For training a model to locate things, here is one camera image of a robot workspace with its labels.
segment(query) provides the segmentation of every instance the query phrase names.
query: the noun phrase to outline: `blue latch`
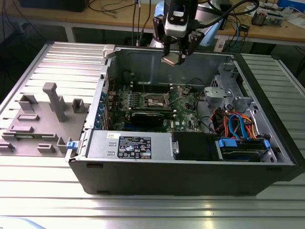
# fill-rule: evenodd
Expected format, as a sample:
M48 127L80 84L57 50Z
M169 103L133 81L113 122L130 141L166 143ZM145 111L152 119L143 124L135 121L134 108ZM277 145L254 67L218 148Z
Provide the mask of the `blue latch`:
M237 147L237 143L235 139L230 138L221 138L218 140L219 147Z
M67 149L77 149L78 141L72 141L67 143Z
M265 144L267 149L270 149L271 146L270 146L270 143L269 143L268 140L264 140L264 144Z

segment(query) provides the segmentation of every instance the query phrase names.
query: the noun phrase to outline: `blue cable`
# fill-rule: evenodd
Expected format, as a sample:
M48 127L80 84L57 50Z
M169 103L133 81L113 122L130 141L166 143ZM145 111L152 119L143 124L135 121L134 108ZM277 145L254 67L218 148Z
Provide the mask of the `blue cable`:
M237 43L238 43L238 39L239 39L239 28L238 28L238 25L236 24L236 22L234 22L234 21L230 21L230 22L232 22L235 26L236 26L236 32L237 32L237 39L236 39L236 43L235 43L235 45L233 46L233 49L232 49L232 51L231 52L233 52L234 51L234 49L236 48L236 46L237 46Z
M232 121L233 121L233 118L234 118L235 116L239 118L239 121L240 121L240 128L241 128L241 130L242 130L242 134L243 134L244 139L247 139L247 140L248 140L248 139L249 139L249 136L248 136L247 132L246 132L245 129L244 129L244 121L243 121L243 118L242 118L241 116L237 115L237 114L232 115L232 116L230 117L230 119L229 119L229 130L230 130L230 132L237 138L237 140L240 140L239 136L238 136L236 133L234 133L234 131L233 131L233 129L232 129Z

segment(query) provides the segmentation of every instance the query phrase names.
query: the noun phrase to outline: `power supply label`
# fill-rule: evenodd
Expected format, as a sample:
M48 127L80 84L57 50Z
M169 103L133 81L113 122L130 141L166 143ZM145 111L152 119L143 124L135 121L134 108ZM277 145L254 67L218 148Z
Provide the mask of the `power supply label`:
M151 159L152 158L151 138L120 136L118 158Z

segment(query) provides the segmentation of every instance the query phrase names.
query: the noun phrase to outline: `motherboard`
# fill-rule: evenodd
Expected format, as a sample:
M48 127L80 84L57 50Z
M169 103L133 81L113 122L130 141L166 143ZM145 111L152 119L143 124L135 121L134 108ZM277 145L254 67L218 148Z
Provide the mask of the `motherboard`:
M198 93L191 87L131 84L109 95L113 130L201 132L195 111Z

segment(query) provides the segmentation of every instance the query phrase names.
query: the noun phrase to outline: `black box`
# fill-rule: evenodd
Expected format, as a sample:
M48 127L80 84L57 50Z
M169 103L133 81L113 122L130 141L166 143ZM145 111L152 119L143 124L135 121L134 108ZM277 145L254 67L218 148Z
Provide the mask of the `black box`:
M89 0L19 0L19 2L22 7L26 8L83 12Z

